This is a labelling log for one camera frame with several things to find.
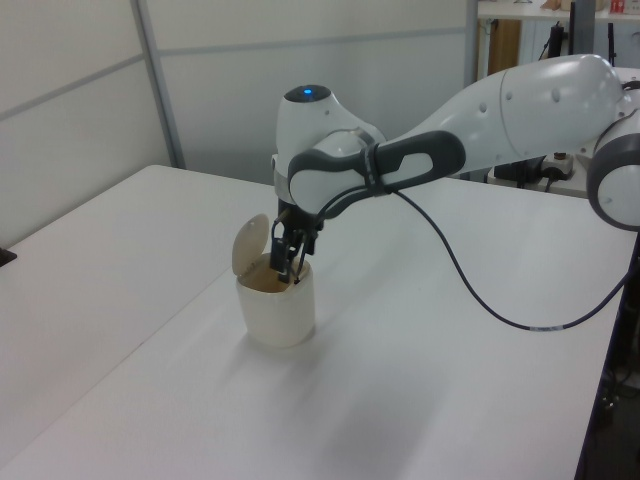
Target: white wall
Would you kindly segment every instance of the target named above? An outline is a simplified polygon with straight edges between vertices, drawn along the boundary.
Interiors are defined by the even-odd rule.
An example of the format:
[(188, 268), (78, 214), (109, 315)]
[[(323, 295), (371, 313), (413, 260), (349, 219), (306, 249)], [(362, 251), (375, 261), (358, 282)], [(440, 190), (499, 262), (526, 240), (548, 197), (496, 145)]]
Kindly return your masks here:
[(0, 245), (169, 163), (129, 0), (0, 0)]
[(519, 65), (538, 61), (540, 54), (542, 54), (542, 49), (549, 39), (551, 27), (555, 24), (556, 22), (546, 20), (522, 22)]
[(388, 137), (464, 85), (467, 0), (142, 5), (192, 170), (271, 183), (278, 104), (300, 84), (328, 86)]

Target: brown liquid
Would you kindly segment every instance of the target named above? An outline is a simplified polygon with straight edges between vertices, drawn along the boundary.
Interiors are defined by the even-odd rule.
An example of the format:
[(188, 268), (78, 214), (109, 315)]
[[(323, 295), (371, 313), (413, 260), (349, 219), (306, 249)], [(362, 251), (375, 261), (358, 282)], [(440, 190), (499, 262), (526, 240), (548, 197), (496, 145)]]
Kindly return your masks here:
[[(302, 268), (300, 278), (304, 278), (309, 267), (306, 262)], [(269, 254), (263, 254), (256, 262), (251, 271), (239, 278), (240, 284), (264, 293), (282, 293), (291, 285), (293, 285), (293, 276), (289, 283), (283, 283), (278, 280), (278, 272), (269, 268)]]

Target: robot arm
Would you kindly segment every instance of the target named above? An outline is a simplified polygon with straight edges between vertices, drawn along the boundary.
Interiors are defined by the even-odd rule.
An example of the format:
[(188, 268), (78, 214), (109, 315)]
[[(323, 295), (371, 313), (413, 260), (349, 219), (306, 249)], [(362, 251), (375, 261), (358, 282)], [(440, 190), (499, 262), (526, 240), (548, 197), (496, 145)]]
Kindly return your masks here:
[[(308, 100), (291, 101), (300, 96)], [(285, 231), (274, 239), (272, 267), (282, 277), (302, 243), (311, 239), (306, 253), (313, 253), (322, 220), (357, 200), (557, 151), (593, 156), (592, 206), (609, 223), (640, 230), (640, 113), (615, 71), (594, 55), (492, 75), (387, 142), (328, 89), (299, 87), (281, 103), (277, 147)]]

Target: white cup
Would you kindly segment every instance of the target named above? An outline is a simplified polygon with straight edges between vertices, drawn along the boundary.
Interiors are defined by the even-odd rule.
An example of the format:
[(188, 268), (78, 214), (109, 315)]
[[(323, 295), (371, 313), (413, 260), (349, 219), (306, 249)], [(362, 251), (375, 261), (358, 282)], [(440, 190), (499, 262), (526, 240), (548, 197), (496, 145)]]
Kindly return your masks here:
[(292, 347), (313, 334), (313, 271), (304, 262), (298, 283), (293, 278), (280, 282), (269, 267), (270, 254), (262, 253), (268, 232), (265, 215), (252, 218), (238, 232), (233, 247), (236, 288), (249, 335), (272, 347)]

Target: table surface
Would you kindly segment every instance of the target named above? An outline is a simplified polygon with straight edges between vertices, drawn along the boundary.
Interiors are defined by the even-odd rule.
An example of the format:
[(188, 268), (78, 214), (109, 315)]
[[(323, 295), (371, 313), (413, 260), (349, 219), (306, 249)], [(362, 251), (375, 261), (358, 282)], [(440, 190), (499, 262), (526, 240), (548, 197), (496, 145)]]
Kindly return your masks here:
[[(478, 18), (511, 20), (569, 20), (569, 12), (564, 10), (543, 10), (544, 0), (533, 3), (513, 3), (513, 0), (478, 2)], [(640, 23), (640, 15), (609, 13), (609, 7), (596, 12), (596, 23)]]
[(260, 203), (270, 188), (149, 167), (11, 249), (0, 467), (229, 267)]
[[(227, 238), (275, 204), (268, 187), (204, 174), (158, 168), (128, 181), (154, 183), (183, 199), (166, 204), (172, 212), (191, 212), (163, 222), (183, 239), (168, 252), (180, 259), (202, 254), (190, 247), (203, 241), (192, 238), (198, 228)], [(478, 293), (523, 323), (577, 318), (630, 261), (635, 235), (582, 199), (452, 179), (407, 193), (445, 232)], [(226, 209), (225, 221), (217, 211)], [(218, 250), (228, 260), (228, 245)], [(250, 340), (226, 270), (194, 287), (197, 298), (114, 363), (0, 479), (573, 478), (619, 295), (575, 329), (507, 327), (475, 303), (435, 233), (396, 197), (327, 222), (311, 262), (309, 341), (273, 350)], [(199, 276), (202, 266), (185, 268)]]

